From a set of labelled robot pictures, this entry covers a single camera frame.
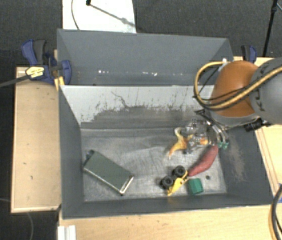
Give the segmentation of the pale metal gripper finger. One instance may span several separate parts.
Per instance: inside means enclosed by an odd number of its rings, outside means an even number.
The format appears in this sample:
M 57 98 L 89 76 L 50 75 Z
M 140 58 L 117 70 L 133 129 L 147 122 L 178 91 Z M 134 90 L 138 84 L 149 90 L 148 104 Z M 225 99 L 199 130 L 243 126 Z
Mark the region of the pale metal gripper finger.
M 197 146 L 197 143 L 195 141 L 191 140 L 187 142 L 185 145 L 185 149 L 183 150 L 183 154 L 184 155 L 191 154 L 194 151 L 194 149 L 196 148 L 196 146 Z
M 182 128 L 182 135 L 184 137 L 189 137 L 189 136 L 192 136 L 194 134 L 194 129 L 192 126 L 184 126 Z

